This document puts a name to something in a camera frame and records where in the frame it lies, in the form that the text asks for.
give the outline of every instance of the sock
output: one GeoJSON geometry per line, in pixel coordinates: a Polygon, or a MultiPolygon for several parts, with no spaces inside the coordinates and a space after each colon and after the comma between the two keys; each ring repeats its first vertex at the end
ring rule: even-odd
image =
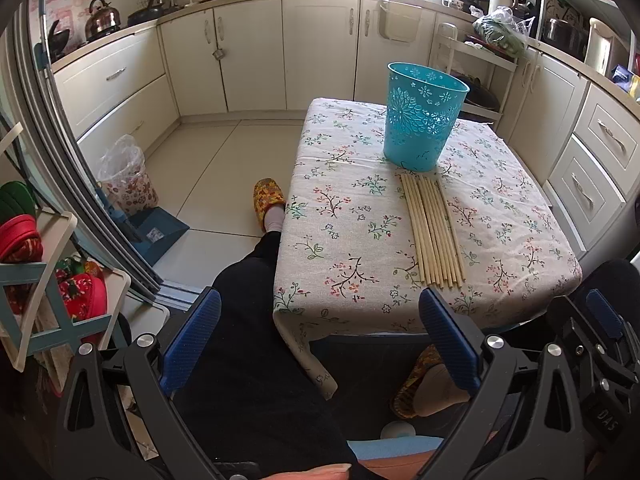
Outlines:
{"type": "Polygon", "coordinates": [[[282,231],[282,223],[284,222],[284,206],[282,204],[274,204],[267,209],[264,214],[264,230],[282,231]]]}
{"type": "Polygon", "coordinates": [[[419,416],[429,416],[469,399],[469,394],[455,385],[445,365],[439,364],[422,378],[415,392],[414,410],[419,416]]]}

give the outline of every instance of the white tile floor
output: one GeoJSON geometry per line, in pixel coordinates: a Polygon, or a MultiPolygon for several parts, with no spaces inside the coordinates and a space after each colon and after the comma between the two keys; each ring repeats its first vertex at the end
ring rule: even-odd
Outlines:
{"type": "Polygon", "coordinates": [[[207,286],[226,266],[251,252],[261,235],[254,184],[269,176],[287,194],[302,124],[184,124],[152,153],[146,166],[159,206],[191,228],[156,263],[154,269],[162,278],[207,286]]]}

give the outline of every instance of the shelving rack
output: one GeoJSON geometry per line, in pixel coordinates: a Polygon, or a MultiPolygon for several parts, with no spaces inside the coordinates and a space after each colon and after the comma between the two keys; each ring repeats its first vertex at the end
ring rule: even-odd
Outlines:
{"type": "Polygon", "coordinates": [[[494,112],[493,110],[488,110],[487,108],[482,108],[469,103],[464,103],[461,108],[463,112],[468,112],[494,120],[495,129],[498,125],[498,122],[500,121],[500,118],[502,117],[502,111],[504,110],[504,105],[507,101],[509,90],[511,89],[513,74],[516,71],[517,67],[517,59],[513,62],[508,61],[507,59],[504,59],[500,56],[496,56],[493,52],[489,52],[485,49],[475,48],[466,43],[463,43],[462,41],[458,41],[458,28],[455,25],[451,25],[450,23],[441,23],[438,26],[435,39],[440,45],[444,45],[449,48],[449,60],[447,61],[445,70],[447,74],[451,73],[453,57],[456,52],[461,52],[462,54],[467,54],[468,56],[477,57],[478,59],[490,63],[491,69],[488,71],[487,80],[483,83],[485,88],[489,88],[491,86],[491,81],[494,78],[496,67],[505,69],[510,72],[507,86],[504,90],[504,95],[502,96],[502,99],[500,101],[500,111],[494,112]]]}

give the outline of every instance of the blue cushion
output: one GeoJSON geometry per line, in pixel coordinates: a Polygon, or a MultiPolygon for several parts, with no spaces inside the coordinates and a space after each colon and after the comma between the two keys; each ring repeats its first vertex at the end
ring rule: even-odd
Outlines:
{"type": "Polygon", "coordinates": [[[381,440],[348,440],[358,460],[413,455],[436,449],[443,441],[437,436],[399,436],[381,440]]]}

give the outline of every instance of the floral trash bin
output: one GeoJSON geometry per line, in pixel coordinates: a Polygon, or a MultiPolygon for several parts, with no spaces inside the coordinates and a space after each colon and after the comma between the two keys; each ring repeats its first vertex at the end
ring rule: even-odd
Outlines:
{"type": "Polygon", "coordinates": [[[394,164],[430,171],[451,133],[469,87],[412,63],[389,64],[384,153],[394,164]]]}

